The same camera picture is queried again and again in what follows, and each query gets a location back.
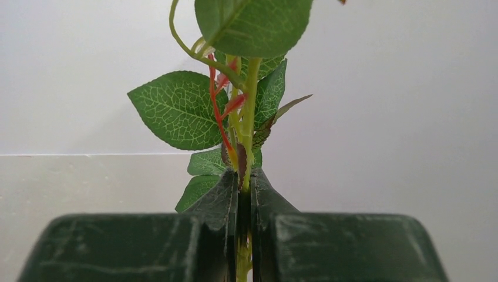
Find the large peach rose stem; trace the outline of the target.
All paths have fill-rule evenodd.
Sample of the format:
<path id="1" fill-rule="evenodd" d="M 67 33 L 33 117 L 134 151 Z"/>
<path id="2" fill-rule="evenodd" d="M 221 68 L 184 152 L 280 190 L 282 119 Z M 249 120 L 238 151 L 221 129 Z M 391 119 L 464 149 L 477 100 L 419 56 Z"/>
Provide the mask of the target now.
<path id="1" fill-rule="evenodd" d="M 146 127 L 171 147 L 190 151 L 190 181 L 176 212 L 190 211 L 209 196 L 227 203 L 238 218 L 234 255 L 223 281 L 247 281 L 253 270 L 253 233 L 245 222 L 261 149 L 276 121 L 293 106 L 281 104 L 286 54 L 306 31 L 312 1 L 195 1 L 200 37 L 188 46 L 170 6 L 176 44 L 208 74 L 176 70 L 127 96 Z"/>

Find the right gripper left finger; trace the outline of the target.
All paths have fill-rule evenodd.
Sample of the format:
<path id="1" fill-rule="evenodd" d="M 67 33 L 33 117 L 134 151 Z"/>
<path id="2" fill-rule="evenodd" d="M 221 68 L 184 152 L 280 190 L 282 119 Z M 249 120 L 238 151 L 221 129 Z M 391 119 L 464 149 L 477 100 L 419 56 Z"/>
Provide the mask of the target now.
<path id="1" fill-rule="evenodd" d="M 237 175 L 182 213 L 66 214 L 38 237 L 19 281 L 235 281 Z"/>

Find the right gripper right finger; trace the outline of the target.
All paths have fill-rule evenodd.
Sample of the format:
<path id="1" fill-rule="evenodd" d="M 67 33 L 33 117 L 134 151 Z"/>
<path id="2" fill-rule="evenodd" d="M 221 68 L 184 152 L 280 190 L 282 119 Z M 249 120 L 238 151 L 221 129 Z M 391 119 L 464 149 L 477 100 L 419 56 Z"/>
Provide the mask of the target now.
<path id="1" fill-rule="evenodd" d="M 251 175 L 254 281 L 448 281 L 429 233 L 402 214 L 304 212 Z"/>

